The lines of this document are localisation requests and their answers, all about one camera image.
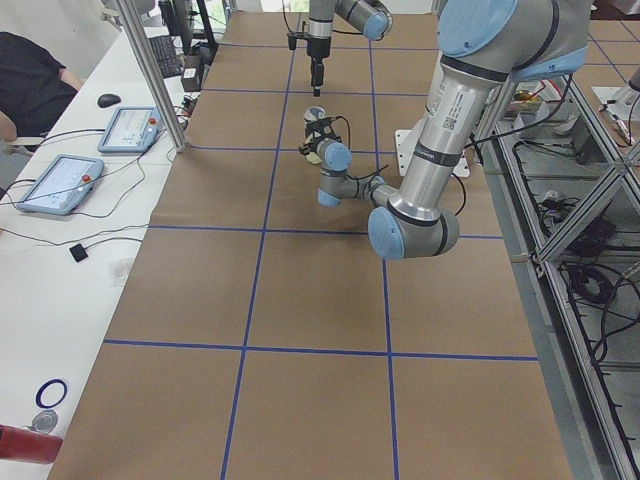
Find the blue tablet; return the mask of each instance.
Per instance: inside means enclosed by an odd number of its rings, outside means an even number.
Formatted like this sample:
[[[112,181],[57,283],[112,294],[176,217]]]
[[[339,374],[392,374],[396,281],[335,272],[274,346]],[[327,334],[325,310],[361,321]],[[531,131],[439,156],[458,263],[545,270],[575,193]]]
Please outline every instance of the blue tablet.
[[[98,151],[111,155],[146,152],[156,141],[162,117],[155,107],[120,107],[102,135]]]
[[[104,162],[96,158],[58,155],[16,203],[23,212],[68,215],[102,175]]]

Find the black mouse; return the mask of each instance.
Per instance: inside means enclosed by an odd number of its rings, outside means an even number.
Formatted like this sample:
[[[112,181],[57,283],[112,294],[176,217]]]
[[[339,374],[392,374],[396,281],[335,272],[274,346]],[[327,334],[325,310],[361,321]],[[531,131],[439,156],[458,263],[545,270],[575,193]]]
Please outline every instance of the black mouse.
[[[122,99],[115,93],[103,93],[98,97],[98,106],[100,108],[107,108],[121,101]]]

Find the white table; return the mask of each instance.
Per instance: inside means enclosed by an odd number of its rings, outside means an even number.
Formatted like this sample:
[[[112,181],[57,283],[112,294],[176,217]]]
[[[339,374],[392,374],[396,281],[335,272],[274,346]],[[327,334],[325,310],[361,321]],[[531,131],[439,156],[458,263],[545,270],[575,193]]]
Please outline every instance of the white table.
[[[166,33],[164,28],[147,29],[149,36]],[[174,105],[180,105],[184,91],[180,77],[166,79]],[[122,102],[100,109],[102,93],[116,93]],[[126,35],[121,34],[78,92],[51,135],[84,128],[105,128],[117,106],[153,105],[144,77],[135,61]],[[105,173],[122,168],[135,156],[109,157],[97,151],[100,134],[70,135],[45,143],[28,162],[19,178],[37,176],[60,153],[102,158]],[[175,155],[165,134],[140,161],[146,179],[136,187],[108,218],[72,215],[53,217],[25,214],[12,206],[0,207],[0,227],[52,242],[62,242],[128,225],[145,225],[155,207]],[[78,211],[105,214],[121,195],[142,178],[133,164],[96,185]],[[11,190],[14,200],[24,188]],[[146,228],[110,236],[143,238]],[[108,238],[83,242],[89,245]],[[139,243],[118,240],[97,245],[89,258],[76,263],[69,247],[45,246],[0,232],[0,424],[20,427],[30,424],[41,411],[35,394],[53,378],[69,386],[66,399],[55,408],[59,423],[52,432],[64,437],[112,314],[122,293],[128,270]],[[35,480],[46,478],[50,465],[0,460],[0,478]]]

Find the red cylinder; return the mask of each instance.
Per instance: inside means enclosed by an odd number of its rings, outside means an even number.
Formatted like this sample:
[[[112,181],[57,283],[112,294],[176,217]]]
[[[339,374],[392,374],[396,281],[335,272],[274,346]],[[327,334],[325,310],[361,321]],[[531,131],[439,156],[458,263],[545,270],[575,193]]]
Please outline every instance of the red cylinder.
[[[0,425],[0,458],[17,462],[52,463],[62,438]]]

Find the robotic arm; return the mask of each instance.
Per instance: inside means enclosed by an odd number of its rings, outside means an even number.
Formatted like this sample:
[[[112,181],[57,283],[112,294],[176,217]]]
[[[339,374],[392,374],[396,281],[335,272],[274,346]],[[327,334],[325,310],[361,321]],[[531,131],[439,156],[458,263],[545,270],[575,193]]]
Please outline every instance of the robotic arm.
[[[590,0],[448,1],[438,24],[443,75],[432,85],[402,185],[395,189],[378,177],[364,195],[377,207],[369,217],[369,238],[378,255],[434,256],[455,245],[458,221],[438,202],[490,91],[508,79],[578,70],[586,57],[590,7]],[[342,170],[323,160],[323,175],[348,179],[344,162],[338,166]],[[330,186],[324,191],[348,198],[342,193]]]
[[[378,0],[310,0],[309,31],[290,32],[287,36],[290,50],[295,50],[298,40],[307,42],[314,97],[320,96],[324,83],[322,61],[331,53],[333,16],[336,13],[369,40],[380,40],[391,30],[391,15]]]

